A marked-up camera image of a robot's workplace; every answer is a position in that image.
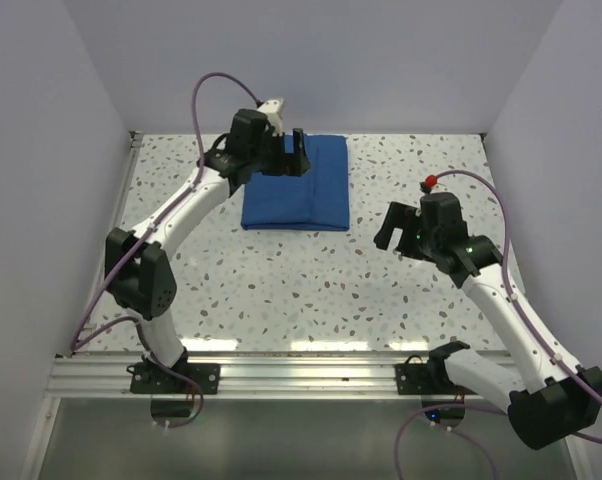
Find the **blue surgical cloth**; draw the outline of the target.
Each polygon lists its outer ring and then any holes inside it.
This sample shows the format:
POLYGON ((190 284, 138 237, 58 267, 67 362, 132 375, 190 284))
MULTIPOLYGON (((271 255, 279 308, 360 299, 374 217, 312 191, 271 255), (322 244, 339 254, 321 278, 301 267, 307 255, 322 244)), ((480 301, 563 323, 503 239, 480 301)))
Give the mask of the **blue surgical cloth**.
POLYGON ((300 177, 256 173, 244 187, 245 230, 347 231, 349 156, 341 135, 307 135, 311 168, 300 177))

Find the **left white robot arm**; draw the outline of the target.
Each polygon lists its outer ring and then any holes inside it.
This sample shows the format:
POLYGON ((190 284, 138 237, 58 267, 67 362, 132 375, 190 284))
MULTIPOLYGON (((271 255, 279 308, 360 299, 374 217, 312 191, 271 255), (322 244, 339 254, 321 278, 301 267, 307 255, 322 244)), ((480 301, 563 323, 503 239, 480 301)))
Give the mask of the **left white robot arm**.
POLYGON ((132 229, 115 228, 106 238, 107 291, 138 321, 157 364, 153 379, 166 392, 182 390, 189 379, 188 367, 180 362, 186 348, 171 313, 177 295, 172 257, 194 228, 255 174, 300 177, 310 168, 302 130, 293 130, 292 148, 285 148, 282 109, 282 100, 271 99, 239 110, 229 132, 215 140, 159 209, 132 229))

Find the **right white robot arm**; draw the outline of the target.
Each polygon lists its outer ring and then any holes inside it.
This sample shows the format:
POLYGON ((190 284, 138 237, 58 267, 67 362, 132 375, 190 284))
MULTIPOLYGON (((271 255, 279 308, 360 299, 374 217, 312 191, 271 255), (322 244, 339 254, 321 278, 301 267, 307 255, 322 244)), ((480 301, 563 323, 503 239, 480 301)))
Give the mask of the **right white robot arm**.
POLYGON ((519 439, 539 450, 592 426, 602 398, 602 370, 585 368, 543 324, 527 299, 506 287, 503 257, 486 236, 469 233, 459 199, 426 194, 417 207, 393 202, 374 237, 381 250, 401 233, 398 253, 434 264, 450 277, 492 325, 515 368, 508 370, 456 340, 428 353, 423 363, 396 365, 401 394, 482 396, 507 415, 519 439))

